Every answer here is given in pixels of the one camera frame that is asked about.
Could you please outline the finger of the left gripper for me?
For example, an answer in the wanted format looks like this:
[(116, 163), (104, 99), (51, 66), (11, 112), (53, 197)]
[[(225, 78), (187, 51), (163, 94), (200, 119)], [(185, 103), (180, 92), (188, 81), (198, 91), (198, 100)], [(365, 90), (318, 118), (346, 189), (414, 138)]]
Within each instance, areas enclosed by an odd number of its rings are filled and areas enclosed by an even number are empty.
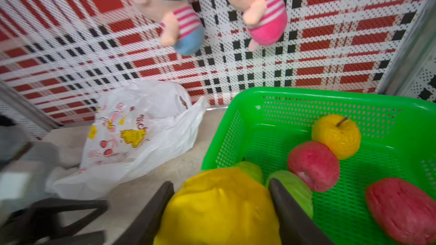
[[(1, 223), (1, 241), (36, 242), (53, 232), (79, 235), (79, 231), (104, 214), (108, 208), (105, 200), (46, 198), (9, 214), (6, 221)], [(61, 213), (83, 210), (92, 212), (70, 225), (62, 225)]]
[(67, 234), (53, 232), (48, 237), (34, 242), (34, 245), (103, 245), (106, 241), (105, 231), (94, 231), (85, 234)]

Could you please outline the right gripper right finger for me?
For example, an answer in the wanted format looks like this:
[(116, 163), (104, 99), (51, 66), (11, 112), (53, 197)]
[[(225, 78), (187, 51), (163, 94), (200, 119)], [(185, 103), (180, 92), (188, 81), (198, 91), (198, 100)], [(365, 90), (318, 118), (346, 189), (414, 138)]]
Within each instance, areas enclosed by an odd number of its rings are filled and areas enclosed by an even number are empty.
[(274, 209), (284, 245), (334, 245), (334, 242), (310, 219), (278, 179), (269, 182)]

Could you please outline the green apple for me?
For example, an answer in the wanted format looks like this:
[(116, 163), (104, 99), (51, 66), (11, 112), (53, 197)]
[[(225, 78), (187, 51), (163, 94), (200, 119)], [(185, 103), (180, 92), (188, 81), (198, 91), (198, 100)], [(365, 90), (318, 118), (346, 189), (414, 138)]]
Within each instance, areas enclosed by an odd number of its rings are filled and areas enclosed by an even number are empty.
[(306, 212), (307, 216), (313, 219), (313, 193), (301, 178), (285, 170), (272, 172), (266, 179), (267, 188), (269, 187), (271, 179), (279, 180), (294, 200)]
[(234, 164), (233, 167), (242, 170), (247, 175), (249, 175), (253, 180), (260, 183), (261, 185), (265, 184), (265, 179), (260, 166), (252, 162), (241, 161)]

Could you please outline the printed white plastic bag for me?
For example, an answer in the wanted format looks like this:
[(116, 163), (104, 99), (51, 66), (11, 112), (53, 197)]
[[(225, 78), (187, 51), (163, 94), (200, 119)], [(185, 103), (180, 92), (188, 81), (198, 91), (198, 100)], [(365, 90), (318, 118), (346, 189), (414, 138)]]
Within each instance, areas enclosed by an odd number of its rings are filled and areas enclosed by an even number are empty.
[(190, 150), (208, 109), (174, 82), (144, 80), (103, 94), (78, 167), (55, 169), (46, 190), (94, 200)]

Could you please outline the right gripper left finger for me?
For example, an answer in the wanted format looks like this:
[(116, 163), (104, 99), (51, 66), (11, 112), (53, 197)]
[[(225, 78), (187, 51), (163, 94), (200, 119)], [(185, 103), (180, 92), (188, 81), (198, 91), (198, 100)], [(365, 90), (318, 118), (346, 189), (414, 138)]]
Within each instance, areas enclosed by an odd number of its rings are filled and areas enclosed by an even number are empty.
[(173, 195), (173, 183), (164, 182), (113, 245), (152, 245), (160, 228), (165, 208)]

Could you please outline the red apple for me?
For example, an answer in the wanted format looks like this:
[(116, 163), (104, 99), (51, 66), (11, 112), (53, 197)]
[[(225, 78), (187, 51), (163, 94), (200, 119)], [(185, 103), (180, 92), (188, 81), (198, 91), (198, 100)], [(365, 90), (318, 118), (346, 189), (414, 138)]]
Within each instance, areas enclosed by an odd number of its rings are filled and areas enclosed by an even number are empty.
[(340, 176), (338, 158), (326, 145), (308, 141), (294, 147), (288, 156), (288, 169), (301, 178), (312, 191), (326, 192)]
[(365, 199), (381, 229), (403, 245), (436, 242), (436, 201), (412, 183), (385, 178), (369, 185)]

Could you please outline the yellow apple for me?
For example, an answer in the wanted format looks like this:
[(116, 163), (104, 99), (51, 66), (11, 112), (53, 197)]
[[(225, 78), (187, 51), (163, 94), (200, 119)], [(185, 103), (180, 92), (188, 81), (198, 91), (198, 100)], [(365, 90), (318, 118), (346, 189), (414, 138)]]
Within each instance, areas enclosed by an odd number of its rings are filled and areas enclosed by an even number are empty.
[(156, 245), (280, 245), (270, 192), (240, 169), (188, 179), (163, 213)]
[(323, 143), (339, 160), (352, 157), (361, 145), (361, 132), (353, 120), (341, 115), (325, 115), (312, 127), (312, 139)]

